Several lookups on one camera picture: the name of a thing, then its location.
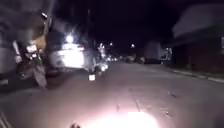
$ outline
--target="street light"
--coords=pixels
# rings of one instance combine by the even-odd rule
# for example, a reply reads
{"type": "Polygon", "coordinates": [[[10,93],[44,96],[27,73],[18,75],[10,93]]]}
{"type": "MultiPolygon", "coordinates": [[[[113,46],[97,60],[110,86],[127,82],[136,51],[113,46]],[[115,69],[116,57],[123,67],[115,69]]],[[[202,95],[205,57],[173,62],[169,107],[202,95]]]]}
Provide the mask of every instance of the street light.
{"type": "Polygon", "coordinates": [[[131,48],[134,48],[135,47],[135,45],[134,44],[131,44],[131,48]]]}
{"type": "Polygon", "coordinates": [[[67,35],[65,39],[68,43],[73,43],[74,37],[72,35],[67,35]]]}

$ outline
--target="building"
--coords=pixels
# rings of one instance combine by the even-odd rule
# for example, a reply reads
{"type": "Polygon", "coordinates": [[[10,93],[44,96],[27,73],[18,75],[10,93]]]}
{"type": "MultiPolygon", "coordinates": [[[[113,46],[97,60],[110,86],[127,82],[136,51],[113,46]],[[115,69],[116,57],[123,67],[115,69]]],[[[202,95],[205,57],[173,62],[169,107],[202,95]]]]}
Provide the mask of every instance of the building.
{"type": "Polygon", "coordinates": [[[173,28],[173,64],[224,73],[224,4],[188,8],[173,28]]]}

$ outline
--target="white car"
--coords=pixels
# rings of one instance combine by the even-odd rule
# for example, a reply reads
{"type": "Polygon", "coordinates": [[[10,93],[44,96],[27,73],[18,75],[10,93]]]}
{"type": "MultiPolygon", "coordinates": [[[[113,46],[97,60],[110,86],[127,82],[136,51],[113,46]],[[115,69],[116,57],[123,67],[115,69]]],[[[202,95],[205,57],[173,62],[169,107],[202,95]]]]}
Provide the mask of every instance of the white car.
{"type": "Polygon", "coordinates": [[[57,69],[85,69],[89,80],[95,80],[95,70],[99,66],[96,52],[81,44],[66,43],[49,53],[50,63],[57,69]]]}

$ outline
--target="sidewalk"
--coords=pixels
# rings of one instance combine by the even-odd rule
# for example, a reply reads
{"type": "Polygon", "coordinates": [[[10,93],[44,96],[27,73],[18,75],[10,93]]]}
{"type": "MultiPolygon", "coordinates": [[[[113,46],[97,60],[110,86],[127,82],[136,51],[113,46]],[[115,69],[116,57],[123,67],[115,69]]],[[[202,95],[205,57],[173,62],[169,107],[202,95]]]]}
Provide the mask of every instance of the sidewalk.
{"type": "Polygon", "coordinates": [[[186,76],[191,76],[191,77],[206,79],[206,80],[210,80],[210,81],[214,81],[214,82],[224,83],[224,75],[222,75],[222,74],[193,72],[190,70],[174,69],[174,68],[169,68],[169,70],[171,72],[186,75],[186,76]]]}
{"type": "Polygon", "coordinates": [[[206,79],[214,82],[219,82],[219,83],[224,83],[224,74],[210,74],[210,73],[203,73],[203,72],[193,72],[190,70],[186,69],[177,69],[177,68],[172,68],[168,67],[165,65],[150,65],[153,68],[157,68],[160,70],[165,70],[168,72],[176,73],[176,74],[182,74],[186,76],[191,76],[191,77],[196,77],[199,79],[206,79]]]}

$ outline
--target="road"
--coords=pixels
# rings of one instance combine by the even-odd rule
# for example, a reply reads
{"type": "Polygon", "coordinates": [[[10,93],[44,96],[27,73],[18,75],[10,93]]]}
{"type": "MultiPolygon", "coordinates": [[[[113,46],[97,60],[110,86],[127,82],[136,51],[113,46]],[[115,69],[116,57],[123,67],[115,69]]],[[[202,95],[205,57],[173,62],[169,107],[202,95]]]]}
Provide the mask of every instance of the road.
{"type": "Polygon", "coordinates": [[[1,98],[0,108],[14,128],[69,128],[102,119],[111,128],[109,115],[127,112],[147,113],[160,128],[224,127],[223,84],[161,66],[118,62],[94,82],[71,73],[51,84],[55,87],[47,91],[27,89],[1,98]]]}

